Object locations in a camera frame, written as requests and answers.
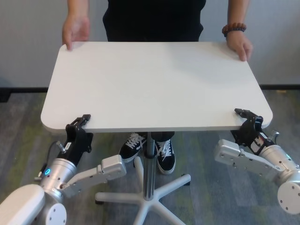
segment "bracelet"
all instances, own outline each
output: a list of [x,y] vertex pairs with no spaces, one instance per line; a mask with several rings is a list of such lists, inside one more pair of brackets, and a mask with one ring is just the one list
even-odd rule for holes
[[227,34],[233,30],[239,30],[244,32],[246,30],[247,26],[244,23],[233,23],[233,24],[228,24],[222,29],[222,33],[224,34],[224,37],[227,37]]

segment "baseboard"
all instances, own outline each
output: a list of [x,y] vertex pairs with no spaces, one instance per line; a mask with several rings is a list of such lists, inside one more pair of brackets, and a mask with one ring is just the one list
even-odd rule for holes
[[[262,90],[300,90],[300,84],[260,84]],[[0,102],[7,102],[11,93],[46,93],[42,88],[0,88]]]
[[300,84],[260,84],[262,90],[300,90]]
[[47,92],[48,88],[0,88],[0,102],[7,102],[11,93],[40,93]]

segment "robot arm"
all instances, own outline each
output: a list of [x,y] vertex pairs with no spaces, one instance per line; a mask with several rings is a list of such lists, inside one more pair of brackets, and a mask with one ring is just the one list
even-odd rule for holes
[[[300,213],[300,169],[276,141],[262,131],[263,118],[254,113],[235,109],[247,120],[239,130],[232,131],[235,143],[220,140],[215,160],[264,177],[279,186],[277,198],[282,209],[290,214]],[[248,153],[240,146],[247,146]]]
[[64,197],[70,198],[96,184],[126,175],[120,155],[103,159],[97,167],[77,173],[84,152],[91,151],[92,133],[82,128],[90,119],[83,115],[66,126],[67,140],[52,164],[43,165],[40,185],[26,185],[0,204],[1,225],[65,225]]

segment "sneaker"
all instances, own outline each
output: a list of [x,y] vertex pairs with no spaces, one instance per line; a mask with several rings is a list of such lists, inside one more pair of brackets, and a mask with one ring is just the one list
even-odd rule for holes
[[137,133],[132,133],[127,139],[126,143],[123,144],[119,152],[119,155],[121,155],[124,163],[129,163],[132,161],[146,142],[147,138],[140,136]]
[[175,169],[175,155],[173,152],[171,140],[166,142],[155,142],[157,151],[158,168],[162,174],[169,175]]

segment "metal pole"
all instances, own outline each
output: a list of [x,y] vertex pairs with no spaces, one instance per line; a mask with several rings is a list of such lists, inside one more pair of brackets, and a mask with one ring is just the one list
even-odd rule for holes
[[144,199],[151,201],[153,199],[154,184],[155,184],[155,170],[156,170],[156,153],[155,143],[151,137],[151,132],[148,132],[147,150],[144,159]]

